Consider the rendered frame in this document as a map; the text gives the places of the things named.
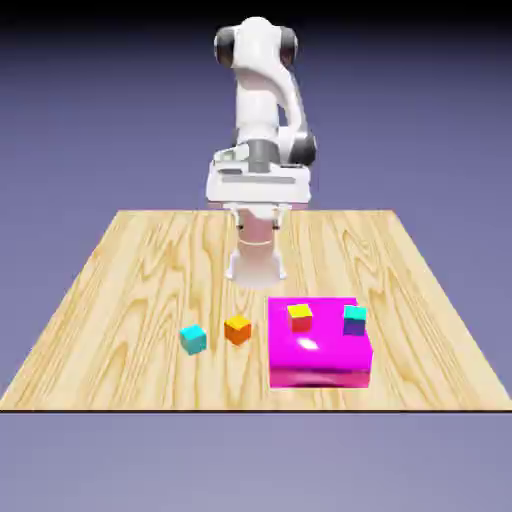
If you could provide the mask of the large magenta box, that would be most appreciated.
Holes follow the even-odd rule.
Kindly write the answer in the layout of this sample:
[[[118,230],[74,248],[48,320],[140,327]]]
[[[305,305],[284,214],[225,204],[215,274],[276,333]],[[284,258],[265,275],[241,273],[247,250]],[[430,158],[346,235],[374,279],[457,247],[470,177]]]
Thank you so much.
[[[307,303],[313,314],[308,332],[294,333],[287,306]],[[267,302],[269,384],[272,388],[366,388],[373,348],[367,333],[343,334],[344,305],[354,297],[270,297]]]

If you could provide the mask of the small orange cube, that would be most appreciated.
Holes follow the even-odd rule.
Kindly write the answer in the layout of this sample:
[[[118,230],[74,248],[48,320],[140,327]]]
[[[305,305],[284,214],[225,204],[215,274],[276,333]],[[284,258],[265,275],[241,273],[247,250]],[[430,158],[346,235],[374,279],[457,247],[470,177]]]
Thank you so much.
[[[251,322],[243,315],[237,314],[224,322],[224,336],[233,345],[246,342],[252,333]]]

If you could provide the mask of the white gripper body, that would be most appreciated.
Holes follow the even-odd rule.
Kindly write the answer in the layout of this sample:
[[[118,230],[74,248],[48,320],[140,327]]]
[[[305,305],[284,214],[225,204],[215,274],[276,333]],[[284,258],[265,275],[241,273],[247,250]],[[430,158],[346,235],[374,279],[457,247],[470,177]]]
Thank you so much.
[[[206,199],[218,207],[228,204],[305,206],[311,200],[311,173],[305,166],[271,163],[267,172],[252,172],[247,161],[212,161]]]

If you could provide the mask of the small cyan cube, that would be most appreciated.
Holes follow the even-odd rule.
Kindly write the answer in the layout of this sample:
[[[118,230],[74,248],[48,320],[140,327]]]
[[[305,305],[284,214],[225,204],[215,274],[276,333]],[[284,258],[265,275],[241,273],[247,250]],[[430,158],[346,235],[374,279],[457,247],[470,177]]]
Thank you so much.
[[[205,331],[197,324],[186,326],[179,333],[180,344],[188,355],[195,355],[207,347]]]

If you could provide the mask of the small teal and purple cube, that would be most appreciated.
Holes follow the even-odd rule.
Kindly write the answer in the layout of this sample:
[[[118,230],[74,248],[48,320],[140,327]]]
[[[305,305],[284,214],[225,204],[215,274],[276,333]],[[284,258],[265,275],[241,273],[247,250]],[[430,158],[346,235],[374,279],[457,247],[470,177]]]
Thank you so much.
[[[366,330],[367,310],[358,305],[344,305],[343,334],[345,336],[363,336]]]

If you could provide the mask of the small yellow cube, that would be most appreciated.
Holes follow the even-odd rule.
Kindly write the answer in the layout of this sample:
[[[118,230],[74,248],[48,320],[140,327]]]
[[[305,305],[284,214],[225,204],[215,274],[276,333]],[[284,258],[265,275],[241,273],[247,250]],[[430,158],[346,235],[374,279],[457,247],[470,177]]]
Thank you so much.
[[[288,324],[294,333],[308,332],[312,328],[313,314],[307,303],[287,306]]]

